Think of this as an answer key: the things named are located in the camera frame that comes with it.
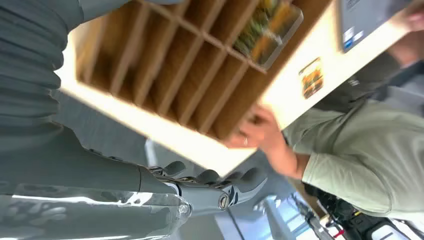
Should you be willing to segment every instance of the cable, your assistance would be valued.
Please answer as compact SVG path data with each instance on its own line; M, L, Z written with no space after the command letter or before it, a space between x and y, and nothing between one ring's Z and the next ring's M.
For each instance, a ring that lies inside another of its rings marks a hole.
M424 240L424 232L410 224L409 221L401 221L401 223L408 226L415 235L417 235L420 239Z
M240 235L241 240L245 240L245 237L242 234L242 231L239 228L239 225L236 222L236 219L233 216L233 213L230 211L230 209L227 210L229 217L232 219L232 222L234 223L235 229L237 229L238 234Z
M296 210L296 211L299 211L299 208L297 208L297 207L295 207L295 206L293 206L292 205L292 203L289 201L289 199L291 199L291 198L287 198L287 204L292 208L292 209L294 209L294 210Z

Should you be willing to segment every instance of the food sticker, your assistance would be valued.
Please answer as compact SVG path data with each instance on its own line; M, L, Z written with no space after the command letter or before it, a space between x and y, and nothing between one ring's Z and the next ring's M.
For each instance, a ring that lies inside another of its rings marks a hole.
M323 87L321 59L317 58L299 72L303 97L308 99Z

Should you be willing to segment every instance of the wooden compartment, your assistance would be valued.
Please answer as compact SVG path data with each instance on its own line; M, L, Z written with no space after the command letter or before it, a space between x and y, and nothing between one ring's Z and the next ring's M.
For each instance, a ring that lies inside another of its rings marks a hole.
M232 49L259 0L186 0L168 6L132 1L92 21L77 53L77 75L121 100L224 140L330 1L293 2L304 22L268 71Z
M249 65L228 55L194 113L200 133L207 133L226 101L236 89Z
M210 30L212 36L232 46L260 0L228 0Z
M201 37L182 27L177 30L163 67L151 89L151 96L160 115L168 112L202 42Z
M197 105L215 78L219 68L224 62L227 53L208 42L200 48L187 77L181 85L172 108L178 120L185 125L190 120Z
M191 0L184 18L201 30L209 31L226 0Z
M146 28L144 49L133 80L135 104L141 106L146 99L153 81L161 70L165 56L171 46L178 25L159 13L152 12Z

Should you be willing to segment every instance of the light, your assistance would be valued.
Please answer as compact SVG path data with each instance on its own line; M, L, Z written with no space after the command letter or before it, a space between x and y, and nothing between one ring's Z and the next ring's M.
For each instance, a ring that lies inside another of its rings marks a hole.
M143 238L137 238L137 239L132 239L132 240L159 240L159 239L163 239L169 237L168 235L158 235L158 236L148 236L148 237L143 237Z
M102 236L102 237L88 237L88 238L71 238L71 239L58 239L58 240L114 240L114 239L124 239L129 236Z
M73 196L73 197L43 197L43 196L23 196L23 195L13 195L14 199L29 199L29 200L40 200L40 201L55 201L62 203L80 203L84 202L87 204L93 205L115 205L115 206L125 206L130 204L131 207L141 207L152 197L153 193L150 192L136 192L134 193L126 202L111 202L111 201L96 201L85 196Z

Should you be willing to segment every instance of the gray t-shirt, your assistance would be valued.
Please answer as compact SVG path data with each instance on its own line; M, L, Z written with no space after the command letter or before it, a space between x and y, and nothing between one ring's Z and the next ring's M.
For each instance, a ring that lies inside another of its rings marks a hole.
M284 133L310 154L303 182L372 216L424 217L424 119L369 101L348 114L310 109Z

